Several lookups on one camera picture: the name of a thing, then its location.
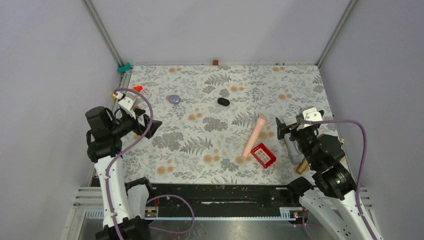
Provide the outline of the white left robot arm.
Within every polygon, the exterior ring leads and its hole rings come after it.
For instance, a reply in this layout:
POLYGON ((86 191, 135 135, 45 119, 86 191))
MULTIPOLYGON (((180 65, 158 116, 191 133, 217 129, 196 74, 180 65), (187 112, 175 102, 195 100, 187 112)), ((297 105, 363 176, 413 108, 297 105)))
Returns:
POLYGON ((87 155, 98 174, 103 202, 102 230, 97 240, 150 240, 146 206, 155 200, 155 192, 146 177, 125 182, 122 138, 129 133, 150 138, 161 121, 150 119, 136 107, 131 116, 122 107, 121 117, 103 106, 90 109, 85 117, 90 126, 86 133, 87 155))

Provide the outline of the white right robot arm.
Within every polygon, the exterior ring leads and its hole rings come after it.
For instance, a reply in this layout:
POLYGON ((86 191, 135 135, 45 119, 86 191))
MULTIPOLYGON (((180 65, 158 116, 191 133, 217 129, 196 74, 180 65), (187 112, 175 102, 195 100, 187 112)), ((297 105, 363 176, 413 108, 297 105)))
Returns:
POLYGON ((276 120, 277 138, 289 136, 296 142, 314 175, 314 183, 301 176, 287 185, 287 201, 311 212, 335 240, 381 240, 372 218, 360 198, 360 189, 341 164, 345 157, 335 135, 318 135, 320 122, 310 124, 298 116, 287 125, 276 120))

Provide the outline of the black earbud charging case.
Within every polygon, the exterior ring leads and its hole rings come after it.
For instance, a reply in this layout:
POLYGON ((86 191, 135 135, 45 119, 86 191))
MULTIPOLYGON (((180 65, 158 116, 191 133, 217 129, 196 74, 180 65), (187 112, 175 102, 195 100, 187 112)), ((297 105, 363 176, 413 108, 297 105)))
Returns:
POLYGON ((221 106, 225 106, 225 107, 228 107, 228 106, 230 105, 230 101, 229 101, 228 99, 226 99, 226 98, 223 98, 223 97, 219 97, 219 98, 217 99, 217 103, 218 103, 219 105, 221 105, 221 106))

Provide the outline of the lavender earbud charging case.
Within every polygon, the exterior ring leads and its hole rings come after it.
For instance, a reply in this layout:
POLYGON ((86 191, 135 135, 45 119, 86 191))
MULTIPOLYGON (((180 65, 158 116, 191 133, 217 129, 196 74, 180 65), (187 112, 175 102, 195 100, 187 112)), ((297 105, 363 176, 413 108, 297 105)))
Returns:
POLYGON ((168 101, 173 105, 178 105, 181 102, 181 98, 178 95, 170 95, 168 101))

